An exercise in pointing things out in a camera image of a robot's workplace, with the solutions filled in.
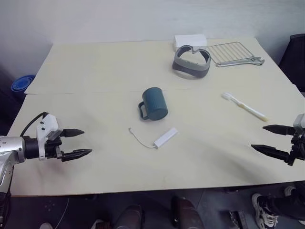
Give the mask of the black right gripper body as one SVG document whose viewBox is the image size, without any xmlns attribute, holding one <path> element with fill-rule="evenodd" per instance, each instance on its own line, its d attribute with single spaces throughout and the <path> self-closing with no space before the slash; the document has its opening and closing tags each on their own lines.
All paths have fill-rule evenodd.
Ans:
<svg viewBox="0 0 305 229">
<path fill-rule="evenodd" d="M 292 166 L 296 159 L 305 160 L 305 136 L 295 133 L 292 140 L 292 148 L 289 153 L 287 164 Z"/>
</svg>

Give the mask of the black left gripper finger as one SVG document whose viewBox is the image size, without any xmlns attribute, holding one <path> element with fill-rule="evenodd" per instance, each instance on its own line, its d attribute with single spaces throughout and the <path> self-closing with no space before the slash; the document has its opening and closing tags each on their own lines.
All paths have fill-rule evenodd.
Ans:
<svg viewBox="0 0 305 229">
<path fill-rule="evenodd" d="M 79 159 L 83 156 L 88 155 L 91 152 L 92 152 L 92 149 L 77 149 L 77 150 L 73 150 L 70 153 L 62 153 L 61 161 L 66 162 L 66 161 Z"/>
<path fill-rule="evenodd" d="M 60 133 L 60 137 L 74 137 L 84 134 L 84 131 L 79 129 L 63 129 Z"/>
</svg>

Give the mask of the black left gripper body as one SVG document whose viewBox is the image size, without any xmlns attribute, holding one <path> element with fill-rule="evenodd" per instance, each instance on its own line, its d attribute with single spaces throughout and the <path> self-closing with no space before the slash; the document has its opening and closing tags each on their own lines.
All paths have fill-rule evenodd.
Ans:
<svg viewBox="0 0 305 229">
<path fill-rule="evenodd" d="M 47 159 L 57 158 L 61 159 L 63 152 L 60 150 L 60 145 L 62 144 L 61 138 L 57 137 L 54 140 L 47 140 L 44 145 L 45 157 Z"/>
</svg>

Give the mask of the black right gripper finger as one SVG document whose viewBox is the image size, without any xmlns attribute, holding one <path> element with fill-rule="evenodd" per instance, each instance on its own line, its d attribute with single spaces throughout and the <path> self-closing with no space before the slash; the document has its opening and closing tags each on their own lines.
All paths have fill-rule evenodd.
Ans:
<svg viewBox="0 0 305 229">
<path fill-rule="evenodd" d="M 285 126 L 285 125 L 267 125 L 263 126 L 263 129 L 272 132 L 274 134 L 279 135 L 294 135 L 295 129 L 291 126 Z"/>
<path fill-rule="evenodd" d="M 289 163 L 288 162 L 289 154 L 285 151 L 281 151 L 281 150 L 276 149 L 275 147 L 266 146 L 266 145 L 253 145 L 252 144 L 251 147 L 266 156 L 282 160 L 282 161 L 286 162 L 287 164 Z"/>
</svg>

